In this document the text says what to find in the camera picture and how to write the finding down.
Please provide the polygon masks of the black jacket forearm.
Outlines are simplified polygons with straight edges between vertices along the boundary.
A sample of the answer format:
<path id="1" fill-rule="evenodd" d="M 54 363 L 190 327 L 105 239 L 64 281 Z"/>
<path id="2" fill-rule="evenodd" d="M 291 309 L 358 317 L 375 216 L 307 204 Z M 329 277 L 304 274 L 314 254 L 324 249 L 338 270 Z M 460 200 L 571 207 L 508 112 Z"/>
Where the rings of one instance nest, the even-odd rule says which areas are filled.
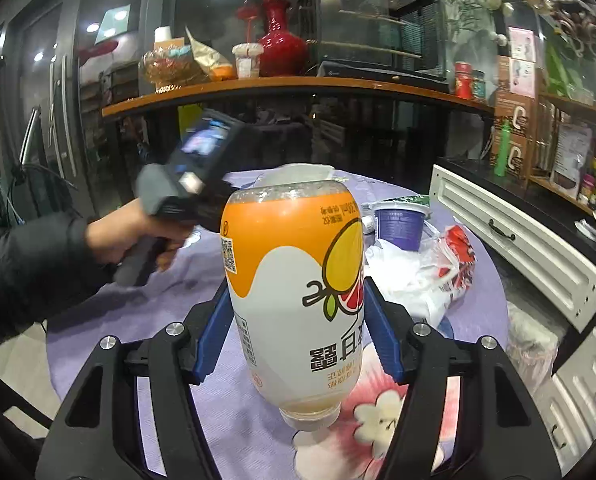
<path id="1" fill-rule="evenodd" d="M 95 295 L 116 267 L 94 258 L 88 226 L 52 214 L 0 229 L 0 344 Z"/>

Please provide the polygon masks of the person's left hand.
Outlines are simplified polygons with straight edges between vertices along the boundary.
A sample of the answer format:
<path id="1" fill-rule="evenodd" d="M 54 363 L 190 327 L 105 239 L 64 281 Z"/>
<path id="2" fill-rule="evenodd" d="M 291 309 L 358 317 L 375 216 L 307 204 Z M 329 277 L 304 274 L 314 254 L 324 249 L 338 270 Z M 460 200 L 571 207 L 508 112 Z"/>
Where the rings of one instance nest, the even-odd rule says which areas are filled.
<path id="1" fill-rule="evenodd" d="M 149 216 L 140 200 L 132 200 L 90 223 L 85 229 L 85 240 L 99 263 L 119 263 L 124 254 L 143 237 L 162 237 L 167 243 L 156 258 L 159 272 L 168 270 L 175 255 L 183 247 L 194 224 L 175 222 Z"/>

